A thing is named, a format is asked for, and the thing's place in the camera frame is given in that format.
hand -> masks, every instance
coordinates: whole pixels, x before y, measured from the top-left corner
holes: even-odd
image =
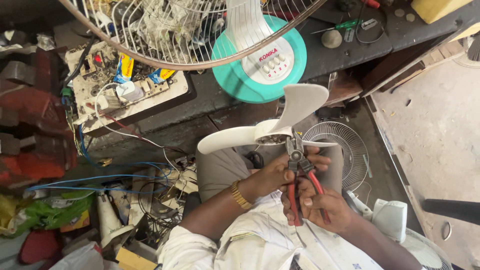
[[[351,224],[354,212],[338,192],[324,187],[324,195],[316,195],[311,182],[308,179],[299,178],[298,193],[301,208],[300,218],[306,218],[313,224],[333,233],[343,233]],[[293,226],[295,215],[290,209],[287,193],[283,193],[281,199],[283,213],[288,219],[288,224]],[[330,224],[324,223],[320,208],[328,211]]]
[[[326,171],[330,159],[317,155],[320,152],[318,147],[305,147],[304,153],[307,159],[319,170]],[[254,202],[258,197],[266,196],[277,189],[282,192],[287,190],[295,175],[287,170],[289,156],[287,153],[273,160],[263,169],[255,172],[250,177],[239,183],[239,191],[249,202]]]

man's right hand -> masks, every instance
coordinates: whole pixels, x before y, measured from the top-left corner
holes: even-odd
[[[343,233],[351,225],[352,215],[355,215],[343,199],[336,191],[324,187],[323,195],[316,195],[312,183],[305,178],[298,177],[298,196],[300,197],[300,208],[302,216],[315,225],[326,229],[333,233]],[[287,192],[282,194],[283,213],[288,219],[288,224],[293,226],[295,215],[290,209],[291,204],[288,200]],[[328,211],[330,224],[325,224],[320,213],[323,208]]]

fan propeller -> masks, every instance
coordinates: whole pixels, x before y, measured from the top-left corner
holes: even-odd
[[[283,87],[285,109],[280,119],[266,120],[256,126],[241,126],[210,134],[200,141],[202,154],[243,145],[278,145],[292,136],[292,126],[320,108],[328,99],[328,90],[319,85],[295,84]],[[336,143],[303,141],[305,146],[329,147]]]

konika logo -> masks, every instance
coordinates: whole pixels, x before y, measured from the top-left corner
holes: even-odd
[[[272,54],[274,54],[274,53],[276,53],[276,52],[277,52],[276,48],[273,49],[273,50],[271,50],[271,51],[269,51],[268,53],[262,55],[262,56],[259,58],[259,61],[261,62],[262,60],[267,59],[269,56],[271,56]]]

fingernail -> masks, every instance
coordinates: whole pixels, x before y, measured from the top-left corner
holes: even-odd
[[[310,199],[310,198],[306,198],[305,200],[303,200],[303,203],[306,206],[312,206],[312,204],[313,204],[312,199]]]

